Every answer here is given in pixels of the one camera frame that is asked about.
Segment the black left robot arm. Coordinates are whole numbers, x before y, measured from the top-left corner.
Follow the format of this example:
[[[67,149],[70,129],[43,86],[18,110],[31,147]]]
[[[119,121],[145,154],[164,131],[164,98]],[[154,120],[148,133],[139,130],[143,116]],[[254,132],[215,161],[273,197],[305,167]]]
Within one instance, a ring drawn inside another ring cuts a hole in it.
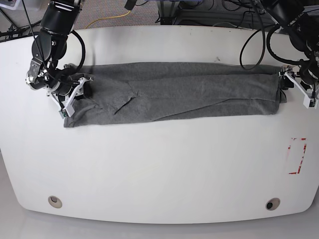
[[[301,86],[311,88],[310,99],[316,102],[319,94],[319,22],[308,13],[298,0],[262,0],[264,10],[276,21],[266,37],[266,47],[270,55],[290,66],[299,66],[298,77]],[[271,49],[273,33],[282,28],[289,36],[292,45],[304,53],[308,60],[289,60],[276,55]]]

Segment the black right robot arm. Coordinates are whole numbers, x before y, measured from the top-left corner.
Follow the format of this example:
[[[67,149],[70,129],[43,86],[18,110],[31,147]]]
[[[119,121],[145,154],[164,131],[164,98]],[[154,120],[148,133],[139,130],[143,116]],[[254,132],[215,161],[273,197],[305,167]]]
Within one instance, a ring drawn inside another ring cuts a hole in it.
[[[83,67],[86,48],[82,37],[73,29],[83,7],[81,0],[51,0],[41,20],[40,30],[33,36],[32,60],[26,83],[33,89],[46,89],[60,107],[63,116],[71,116],[71,104],[84,93],[88,78],[79,76]],[[58,61],[67,50],[67,39],[73,34],[81,45],[78,65],[58,69]]]

